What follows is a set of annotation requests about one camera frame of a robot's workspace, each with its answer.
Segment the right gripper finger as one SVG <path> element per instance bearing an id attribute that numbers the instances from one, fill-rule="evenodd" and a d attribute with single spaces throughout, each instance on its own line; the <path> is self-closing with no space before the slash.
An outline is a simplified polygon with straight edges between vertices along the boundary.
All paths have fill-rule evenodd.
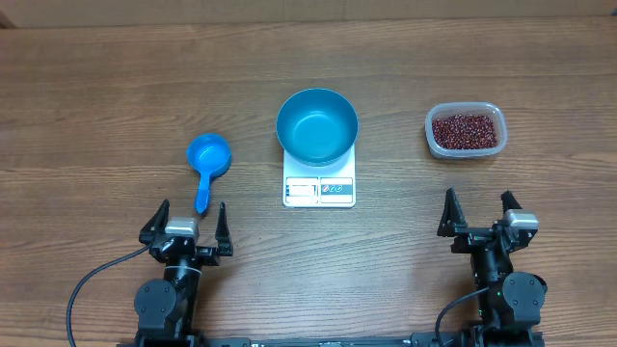
<path id="1" fill-rule="evenodd" d="M 502 211 L 506 213 L 512 209 L 521 209 L 521 205 L 518 203 L 513 193 L 509 190 L 505 191 L 500 195 L 501 203 L 502 203 Z"/>
<path id="2" fill-rule="evenodd" d="M 441 237 L 455 237 L 463 233 L 466 228 L 467 221 L 455 190 L 449 188 L 445 193 L 443 214 L 437 230 L 437 235 Z"/>

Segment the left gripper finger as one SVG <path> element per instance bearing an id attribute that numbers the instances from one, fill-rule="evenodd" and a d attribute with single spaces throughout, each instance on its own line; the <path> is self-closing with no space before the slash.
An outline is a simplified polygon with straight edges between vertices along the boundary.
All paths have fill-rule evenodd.
<path id="1" fill-rule="evenodd" d="M 220 203 L 215 239 L 218 244 L 218 256 L 233 256 L 233 244 L 228 228 L 227 209 L 223 202 Z"/>
<path id="2" fill-rule="evenodd" d="M 151 244 L 159 233 L 163 233 L 165 231 L 165 226 L 169 221 L 169 210 L 170 202 L 168 200 L 163 200 L 157 212 L 140 230 L 140 243 Z"/>

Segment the blue plastic measuring scoop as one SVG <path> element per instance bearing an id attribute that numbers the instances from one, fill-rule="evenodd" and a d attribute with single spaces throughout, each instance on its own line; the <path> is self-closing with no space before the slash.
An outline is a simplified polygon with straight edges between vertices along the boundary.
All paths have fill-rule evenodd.
<path id="1" fill-rule="evenodd" d="M 225 174 L 231 165 L 231 149 L 225 138 L 208 133 L 196 138 L 186 154 L 190 166 L 200 175 L 194 208 L 203 214 L 209 204 L 211 181 Z"/>

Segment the red adzuki beans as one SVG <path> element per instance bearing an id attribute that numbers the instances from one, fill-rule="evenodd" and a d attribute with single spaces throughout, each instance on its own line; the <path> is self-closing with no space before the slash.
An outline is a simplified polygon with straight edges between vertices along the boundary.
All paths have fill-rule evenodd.
<path id="1" fill-rule="evenodd" d="M 445 149 L 485 149 L 496 147 L 494 122 L 484 115 L 454 115 L 431 122 L 436 143 Z"/>

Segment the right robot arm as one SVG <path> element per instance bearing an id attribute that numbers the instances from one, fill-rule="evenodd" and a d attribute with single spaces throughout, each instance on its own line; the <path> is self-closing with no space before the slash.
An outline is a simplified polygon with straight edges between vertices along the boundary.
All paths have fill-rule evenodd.
<path id="1" fill-rule="evenodd" d="M 542 346 L 532 328 L 541 322 L 548 292 L 539 276 L 516 272 L 510 254 L 526 248 L 539 230 L 534 212 L 520 206 L 510 191 L 500 196 L 503 215 L 489 227 L 470 227 L 455 191 L 445 193 L 437 234 L 451 237 L 454 254 L 468 254 L 475 290 L 442 309 L 435 323 L 440 346 Z M 475 299 L 480 319 L 465 324 L 452 336 L 441 331 L 444 316 L 456 306 Z"/>

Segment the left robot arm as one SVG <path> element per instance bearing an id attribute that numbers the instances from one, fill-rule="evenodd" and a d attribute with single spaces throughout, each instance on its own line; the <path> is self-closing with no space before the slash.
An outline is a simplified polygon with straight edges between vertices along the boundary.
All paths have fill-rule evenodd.
<path id="1" fill-rule="evenodd" d="M 136 292 L 136 346 L 206 346 L 204 333 L 193 328 L 201 283 L 201 269 L 218 266 L 233 255 L 227 210 L 222 203 L 215 231 L 215 247 L 200 246 L 199 221 L 170 216 L 164 200 L 141 229 L 139 242 L 165 265 L 161 279 L 145 282 Z"/>

